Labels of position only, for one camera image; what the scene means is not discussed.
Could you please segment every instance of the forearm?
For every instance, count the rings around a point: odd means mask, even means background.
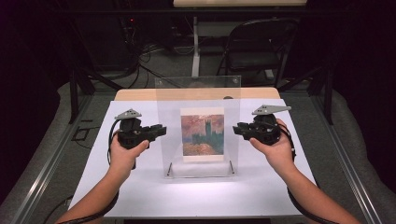
[[[123,179],[118,176],[106,174],[96,186],[67,211],[57,223],[91,216],[103,211],[114,199],[122,183]]]
[[[323,193],[297,168],[279,175],[296,201],[309,213],[337,223],[359,223],[347,210]]]

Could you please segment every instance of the impressionist painting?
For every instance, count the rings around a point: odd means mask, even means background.
[[[224,108],[181,108],[184,161],[224,159]]]

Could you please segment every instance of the hand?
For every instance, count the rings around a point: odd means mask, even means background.
[[[120,145],[118,134],[115,133],[110,146],[111,163],[107,173],[118,176],[122,182],[125,181],[130,175],[132,167],[134,167],[135,159],[148,146],[149,140],[145,140],[134,148],[126,149]]]
[[[286,124],[281,119],[277,119],[276,121],[286,127]],[[281,133],[279,141],[271,146],[261,143],[256,138],[250,138],[249,142],[265,155],[270,165],[279,175],[296,169],[291,156],[290,141],[284,133]]]

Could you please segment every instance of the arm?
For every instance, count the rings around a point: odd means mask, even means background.
[[[280,119],[277,122],[285,125]],[[290,142],[285,134],[282,133],[279,141],[272,146],[262,144],[255,138],[249,141],[265,155],[276,173],[285,181],[294,198],[306,211],[337,223],[359,223],[297,169],[291,157]]]
[[[115,134],[111,143],[111,163],[105,176],[87,193],[78,203],[58,219],[56,223],[80,217],[86,217],[105,209],[120,189],[123,182],[129,177],[134,160],[149,146],[149,141],[143,141],[130,150],[122,147]],[[90,223],[100,223],[97,218]]]

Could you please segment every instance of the acrylic stand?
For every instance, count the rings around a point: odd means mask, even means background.
[[[240,80],[232,76],[156,78],[159,122],[167,128],[161,138],[165,177],[237,174],[239,138],[233,125],[240,120]],[[180,88],[186,90],[179,100],[164,100],[169,89]],[[213,90],[206,88],[227,91],[221,97],[211,96],[207,93]]]

